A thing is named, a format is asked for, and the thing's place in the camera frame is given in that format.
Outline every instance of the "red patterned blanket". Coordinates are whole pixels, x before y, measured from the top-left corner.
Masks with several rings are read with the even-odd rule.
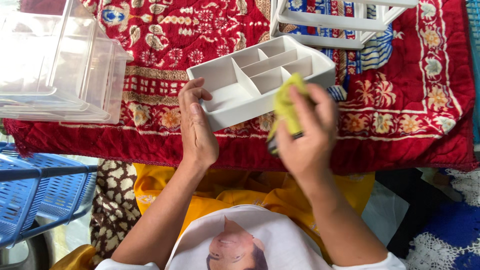
[[[391,56],[381,68],[356,74],[345,64],[355,53],[333,51],[337,75],[348,91],[347,100],[339,103],[335,172],[476,166],[471,120],[475,94],[464,2],[420,0],[417,8],[406,11],[393,23]],[[269,38],[269,0],[84,4],[109,37],[135,58],[126,70],[121,122],[5,120],[23,154],[78,154],[175,166],[182,158],[176,96],[188,80],[185,70]],[[294,27],[287,25],[288,31]],[[266,114],[218,131],[220,157],[214,166],[283,170],[265,147],[272,120]]]

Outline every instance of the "printed face on shirt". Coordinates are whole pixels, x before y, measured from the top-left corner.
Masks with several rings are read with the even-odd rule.
[[[264,245],[225,217],[223,232],[210,243],[207,267],[209,270],[267,270]]]

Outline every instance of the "fingernail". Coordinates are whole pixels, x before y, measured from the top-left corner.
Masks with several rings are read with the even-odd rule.
[[[192,111],[193,114],[199,114],[200,113],[200,108],[198,108],[199,104],[194,103],[190,105],[190,111]]]

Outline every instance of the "white plastic drawer frame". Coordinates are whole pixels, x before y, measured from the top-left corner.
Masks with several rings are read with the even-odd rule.
[[[291,11],[287,9],[287,2],[271,1],[271,38],[286,35],[305,45],[360,50],[376,33],[385,31],[405,10],[417,6],[419,0],[351,0],[354,2],[354,17]],[[376,5],[376,19],[367,18],[367,4]],[[355,39],[282,33],[279,23],[352,30],[355,31]]]

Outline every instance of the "left hand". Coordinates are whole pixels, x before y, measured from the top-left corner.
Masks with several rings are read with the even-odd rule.
[[[218,159],[218,142],[208,124],[199,99],[212,100],[212,95],[202,88],[205,79],[193,79],[178,95],[181,113],[182,163],[206,170]]]

